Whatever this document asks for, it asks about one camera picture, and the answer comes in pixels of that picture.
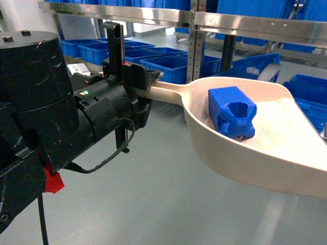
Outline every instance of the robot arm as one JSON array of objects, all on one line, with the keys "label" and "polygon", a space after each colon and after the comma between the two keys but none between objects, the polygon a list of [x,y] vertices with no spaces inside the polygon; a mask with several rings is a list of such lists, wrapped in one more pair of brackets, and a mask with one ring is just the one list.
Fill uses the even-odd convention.
[{"label": "robot arm", "polygon": [[[147,90],[162,74],[125,63],[121,26],[104,26],[111,61],[104,77],[74,75],[89,85],[77,91],[56,34],[0,33],[0,234],[45,191],[45,172],[91,173],[127,153],[134,131],[146,125],[152,101],[131,88]],[[114,130],[118,150],[110,158],[91,170],[72,163]]]}]

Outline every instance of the scoop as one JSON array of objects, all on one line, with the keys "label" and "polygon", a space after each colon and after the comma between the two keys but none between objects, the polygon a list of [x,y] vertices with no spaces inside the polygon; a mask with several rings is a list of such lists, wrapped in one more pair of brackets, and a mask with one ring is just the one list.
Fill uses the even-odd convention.
[{"label": "scoop", "polygon": [[[253,138],[215,131],[208,90],[237,86],[257,105]],[[194,148],[217,173],[252,186],[327,199],[327,144],[282,85],[210,77],[187,85],[157,82],[138,96],[183,106]]]}]

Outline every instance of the shelf rail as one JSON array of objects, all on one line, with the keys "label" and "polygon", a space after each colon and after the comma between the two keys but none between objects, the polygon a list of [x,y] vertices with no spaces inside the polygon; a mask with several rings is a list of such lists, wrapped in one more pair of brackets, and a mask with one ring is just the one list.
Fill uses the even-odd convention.
[{"label": "shelf rail", "polygon": [[201,31],[327,47],[327,22],[196,12]]},{"label": "shelf rail", "polygon": [[89,4],[38,2],[39,8],[52,14],[121,20],[170,27],[188,27],[190,12],[176,9],[152,9]]}]

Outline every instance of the red part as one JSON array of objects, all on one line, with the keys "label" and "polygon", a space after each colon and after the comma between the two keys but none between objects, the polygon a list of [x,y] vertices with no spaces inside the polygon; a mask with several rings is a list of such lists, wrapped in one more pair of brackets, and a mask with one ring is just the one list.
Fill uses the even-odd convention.
[{"label": "red part", "polygon": [[44,172],[46,174],[46,182],[45,182],[45,191],[56,194],[62,188],[65,187],[64,183],[62,182],[61,176],[59,173],[53,173],[52,175],[50,172],[44,168]]}]

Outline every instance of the gray floor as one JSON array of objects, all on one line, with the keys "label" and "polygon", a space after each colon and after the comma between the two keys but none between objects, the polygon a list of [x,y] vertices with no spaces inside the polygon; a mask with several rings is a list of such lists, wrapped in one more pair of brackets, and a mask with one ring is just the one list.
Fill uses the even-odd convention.
[{"label": "gray floor", "polygon": [[[143,41],[187,49],[187,41],[170,39]],[[282,80],[297,72],[327,77],[326,70],[285,67]],[[60,171],[66,187],[44,195],[51,245],[327,244],[327,201],[251,187],[213,172],[197,157],[179,106],[155,102],[130,149],[94,174]],[[91,168],[113,150],[110,134],[76,162]],[[0,244],[42,244],[37,202],[14,220]]]}]

